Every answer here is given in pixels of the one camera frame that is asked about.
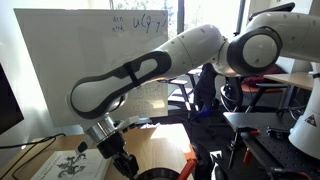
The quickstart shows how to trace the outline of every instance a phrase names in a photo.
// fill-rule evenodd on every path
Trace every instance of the monitor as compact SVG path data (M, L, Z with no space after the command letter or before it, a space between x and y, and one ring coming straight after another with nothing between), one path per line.
M21 109L0 63L0 134L23 119Z

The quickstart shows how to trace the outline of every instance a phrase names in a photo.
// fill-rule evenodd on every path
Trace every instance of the table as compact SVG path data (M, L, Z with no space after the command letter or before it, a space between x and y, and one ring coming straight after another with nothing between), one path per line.
M306 72L297 72L291 74L270 74L264 75L263 77L310 91L313 87L313 78Z
M285 102L282 103L281 107L289 107L292 105L297 88L302 88L309 91L312 91L313 88L313 78L306 72L270 74L264 75L263 77L289 85L286 91L287 98L285 99Z
M253 136L241 133L245 145L255 158L270 173L271 168L284 168L297 172L305 172L312 179L320 179L320 160L307 156L295 148L287 138L270 137L268 127L287 129L294 126L295 121L288 114L276 113L224 113L224 118L231 128L237 132L239 128L252 127L260 131Z
M84 135L58 137L47 150L39 154L29 164L21 168L17 177L30 179L54 151L73 150L82 141ZM196 159L190 146L188 135L182 124L160 125L157 128L131 129L123 134L126 141L125 150L134 154L139 165L139 173L154 167L166 167L180 173L188 159ZM46 144L39 144L15 167L18 167ZM28 148L19 152L6 166L0 169L3 174ZM9 173L4 179L11 179ZM105 179L127 179L113 165L107 169Z

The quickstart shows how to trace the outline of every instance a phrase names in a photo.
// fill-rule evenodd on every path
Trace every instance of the wooden table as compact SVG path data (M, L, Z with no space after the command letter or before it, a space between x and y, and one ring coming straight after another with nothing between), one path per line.
M292 74L270 74L263 76L266 79L281 82L288 85L293 85L302 89L312 90L313 79L312 76L305 72Z
M83 139L83 135L58 137L57 140L39 154L29 164L21 168L16 176L30 179L54 151L73 150ZM123 134L126 141L125 150L134 154L139 165L139 173L155 167L166 167L178 173L186 165L188 159L196 159L190 146L188 135L182 124L160 125L157 128L132 129ZM34 154L39 152L46 143L37 145L15 167L20 166ZM26 150L19 152L7 165L0 169L2 175ZM4 179L12 179L11 173ZM127 179L122 176L113 165L107 169L105 179Z
M306 89L309 91L312 91L313 88L313 78L306 72L297 72L291 74L272 74L264 75L263 77L288 85L285 93L286 98L280 105L280 107L284 108L293 105L294 97L298 88Z

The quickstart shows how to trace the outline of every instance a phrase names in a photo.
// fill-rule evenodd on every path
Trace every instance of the whiteboard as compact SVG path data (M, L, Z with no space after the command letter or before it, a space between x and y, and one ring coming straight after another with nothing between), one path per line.
M65 103L81 78L105 74L168 39L167 11L15 9L54 126L78 124ZM167 85L150 83L129 93L111 113L167 115Z

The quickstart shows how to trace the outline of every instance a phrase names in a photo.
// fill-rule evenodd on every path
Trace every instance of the white wall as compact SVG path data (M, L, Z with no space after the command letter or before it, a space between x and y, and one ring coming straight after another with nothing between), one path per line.
M295 3L295 7L292 12L298 12L303 14L309 14L312 0L270 0L270 8L280 6L287 3Z
M0 135L0 145L31 141L37 137L82 133L79 126L54 127L13 8L101 8L95 0L0 0L0 62L20 105L24 120ZM0 150L0 167L19 149Z
M320 16L320 0L313 0L309 14L312 16Z

